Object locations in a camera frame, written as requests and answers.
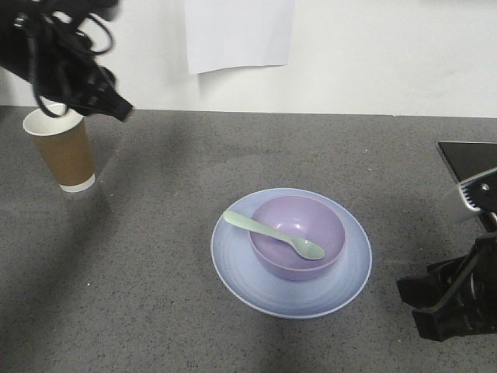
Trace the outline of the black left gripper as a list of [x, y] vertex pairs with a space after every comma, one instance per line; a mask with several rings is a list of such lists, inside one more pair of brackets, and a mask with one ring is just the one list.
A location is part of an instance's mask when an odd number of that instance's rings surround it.
[[63, 114], [69, 110], [101, 113], [125, 122], [134, 111], [93, 59], [73, 50], [34, 51], [34, 98], [44, 114], [54, 115], [43, 103], [44, 97], [65, 105]]

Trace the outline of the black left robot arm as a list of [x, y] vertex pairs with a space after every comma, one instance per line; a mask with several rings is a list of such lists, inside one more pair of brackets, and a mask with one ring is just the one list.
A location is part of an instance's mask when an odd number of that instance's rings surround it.
[[28, 82], [42, 113], [44, 99], [83, 116], [103, 114], [126, 120], [132, 105], [116, 91], [113, 73], [96, 62], [113, 48], [105, 21], [118, 1], [3, 1], [1, 66]]

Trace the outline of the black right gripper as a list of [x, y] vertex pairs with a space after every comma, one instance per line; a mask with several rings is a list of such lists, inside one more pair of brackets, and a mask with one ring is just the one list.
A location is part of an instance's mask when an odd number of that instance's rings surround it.
[[476, 238], [461, 258], [433, 265], [423, 276], [397, 280], [419, 335], [442, 342], [464, 334], [496, 332], [496, 228]]

